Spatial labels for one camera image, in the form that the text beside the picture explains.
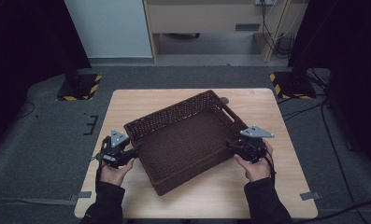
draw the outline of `hand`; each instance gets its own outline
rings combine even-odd
[[[266,144],[267,151],[270,153],[270,155],[272,155],[273,148],[265,140],[264,143]],[[269,154],[267,153],[266,158],[272,162],[272,158],[270,158]],[[235,159],[237,160],[237,163],[240,164],[246,171],[247,178],[250,180],[250,182],[270,177],[270,166],[266,159],[262,159],[254,164],[243,160],[237,154],[235,154]]]
[[[134,158],[130,159],[127,164],[120,169],[112,168],[103,162],[100,181],[120,186],[124,176],[133,168],[134,161]]]

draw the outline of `white wall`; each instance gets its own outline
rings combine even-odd
[[[89,58],[152,58],[142,0],[64,0]]]

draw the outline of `wicker basket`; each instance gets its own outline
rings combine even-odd
[[[214,91],[124,125],[133,146],[142,142],[139,159],[158,195],[231,158],[225,139],[246,128]]]

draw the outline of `wooden table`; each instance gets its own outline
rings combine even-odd
[[[125,133],[123,125],[157,110],[200,93],[202,89],[118,90],[112,95],[95,155],[111,129]],[[249,126],[256,124],[275,135],[267,139],[274,152],[278,196],[294,218],[317,216],[313,200],[302,201],[300,194],[309,192],[299,160],[273,92],[269,89],[215,89],[229,99],[229,107]],[[91,198],[78,199],[76,217],[83,217],[95,201],[94,180],[97,161],[90,163],[81,191],[91,191]],[[158,196],[139,160],[126,175],[122,207],[126,218],[250,218],[244,195],[248,179],[235,159],[225,161],[192,180]]]

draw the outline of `gray carpet floor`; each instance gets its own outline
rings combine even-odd
[[[266,66],[106,66],[93,72],[103,76],[88,101],[56,101],[64,76],[35,84],[28,92],[19,118],[0,142],[0,198],[69,201],[83,183],[104,121],[112,92],[118,89],[269,88],[268,75],[285,67]],[[294,111],[320,104],[313,100],[278,99],[295,151],[316,200],[319,217],[352,206],[339,163],[318,106],[293,118]],[[324,116],[355,203],[371,200],[371,162],[363,152],[349,151],[333,112]],[[92,135],[88,123],[98,116]],[[78,223],[75,205],[0,203],[0,223]],[[371,205],[359,209],[371,223]],[[136,220],[135,223],[180,223],[179,220]],[[235,223],[234,220],[193,220],[192,223]],[[363,223],[354,210],[314,223]]]

